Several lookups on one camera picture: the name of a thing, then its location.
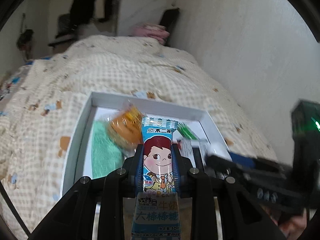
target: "plastic wrapper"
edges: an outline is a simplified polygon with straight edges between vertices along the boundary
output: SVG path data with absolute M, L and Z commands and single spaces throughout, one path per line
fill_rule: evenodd
M 178 197 L 172 172 L 172 134 L 178 122 L 143 117 L 142 191 L 132 224 L 131 239 L 180 239 Z
M 133 105 L 107 124 L 110 139 L 125 150 L 133 150 L 142 142 L 142 113 Z
M 182 135 L 183 138 L 188 140 L 199 140 L 198 136 L 184 123 L 178 124 L 178 131 Z

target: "white wall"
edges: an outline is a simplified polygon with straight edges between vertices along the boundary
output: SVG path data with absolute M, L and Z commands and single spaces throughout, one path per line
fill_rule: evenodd
M 120 4 L 118 35 L 132 35 L 139 23 L 159 24 L 162 14 L 171 8 L 173 0 L 122 0 Z
M 0 31 L 0 79 L 7 71 L 13 73 L 24 64 L 16 47 L 23 13 L 26 13 L 27 27 L 35 32 L 34 58 L 48 55 L 48 5 L 49 0 L 24 0 Z
M 292 162 L 290 111 L 320 102 L 320 44 L 287 0 L 178 0 L 172 44 L 193 54 Z

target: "bed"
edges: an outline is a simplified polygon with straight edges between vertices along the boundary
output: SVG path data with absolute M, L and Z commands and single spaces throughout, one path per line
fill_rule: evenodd
M 92 90 L 144 90 L 156 100 L 208 110 L 231 151 L 276 160 L 261 132 L 194 57 L 153 38 L 91 36 L 24 69 L 10 100 L 0 102 L 0 178 L 30 231 L 59 200 L 65 158 L 60 139 L 71 136 Z M 43 116 L 46 105 L 58 103 Z M 26 239 L 3 199 L 0 205 L 12 232 Z

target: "hanging clothes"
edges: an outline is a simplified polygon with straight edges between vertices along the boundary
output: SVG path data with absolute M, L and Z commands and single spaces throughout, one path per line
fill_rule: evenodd
M 70 10 L 70 31 L 80 24 L 88 24 L 94 14 L 95 0 L 74 0 Z
M 105 0 L 104 2 L 104 17 L 99 19 L 99 22 L 107 22 L 113 15 L 113 0 Z

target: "metal screw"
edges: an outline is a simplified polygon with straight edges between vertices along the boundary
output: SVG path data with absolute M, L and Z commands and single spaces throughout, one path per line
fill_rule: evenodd
M 81 182 L 82 184 L 86 184 L 86 183 L 89 182 L 89 180 L 90 180 L 90 178 L 89 178 L 88 176 L 84 176 L 84 177 L 82 177 L 82 178 L 80 179 L 80 182 Z
M 234 184 L 236 182 L 235 178 L 234 177 L 227 177 L 226 178 L 226 181 L 229 183 L 229 184 Z
M 125 174 L 127 171 L 125 170 L 125 168 L 119 168 L 119 169 L 117 169 L 117 173 L 119 174 L 119 175 L 123 175 L 123 174 Z
M 192 174 L 198 174 L 199 173 L 199 169 L 197 168 L 190 168 L 189 170 Z

